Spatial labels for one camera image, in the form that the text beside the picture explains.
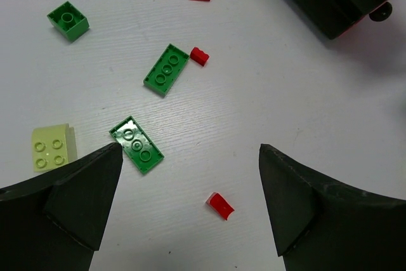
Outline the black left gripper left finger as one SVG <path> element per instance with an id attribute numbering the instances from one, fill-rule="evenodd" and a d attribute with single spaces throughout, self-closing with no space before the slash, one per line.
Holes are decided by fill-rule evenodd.
<path id="1" fill-rule="evenodd" d="M 1 270 L 89 270 L 122 169 L 110 143 L 1 189 Z"/>

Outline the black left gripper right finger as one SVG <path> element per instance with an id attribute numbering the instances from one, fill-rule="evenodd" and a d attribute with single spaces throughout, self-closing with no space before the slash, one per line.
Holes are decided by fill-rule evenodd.
<path id="1" fill-rule="evenodd" d="M 287 270 L 404 270 L 405 201 L 352 187 L 269 144 L 259 173 Z"/>

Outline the pink drawer with black knob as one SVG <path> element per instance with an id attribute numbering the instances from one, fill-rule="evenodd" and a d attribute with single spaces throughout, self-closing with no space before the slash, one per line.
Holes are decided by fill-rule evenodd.
<path id="1" fill-rule="evenodd" d="M 338 37 L 352 28 L 361 19 L 367 16 L 366 12 L 362 11 L 357 5 L 350 0 L 342 0 L 339 4 L 339 16 L 328 18 L 327 24 L 324 27 L 331 32 L 334 32 L 334 37 Z M 385 2 L 379 7 L 372 10 L 368 16 L 374 22 L 385 21 L 392 13 L 393 8 L 389 2 Z"/>

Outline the green square lego brick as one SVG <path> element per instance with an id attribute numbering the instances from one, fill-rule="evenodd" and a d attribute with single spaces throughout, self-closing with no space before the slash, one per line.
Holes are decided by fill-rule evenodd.
<path id="1" fill-rule="evenodd" d="M 89 30 L 88 19 L 69 1 L 47 14 L 54 28 L 69 42 L 74 42 Z"/>

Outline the green long lego plate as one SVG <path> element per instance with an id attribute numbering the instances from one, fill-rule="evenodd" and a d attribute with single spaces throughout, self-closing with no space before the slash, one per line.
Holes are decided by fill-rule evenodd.
<path id="1" fill-rule="evenodd" d="M 109 133 L 143 175 L 164 159 L 164 154 L 132 116 L 113 127 Z"/>
<path id="2" fill-rule="evenodd" d="M 165 97 L 182 73 L 189 58 L 188 54 L 169 44 L 144 78 L 143 84 L 158 95 Z"/>

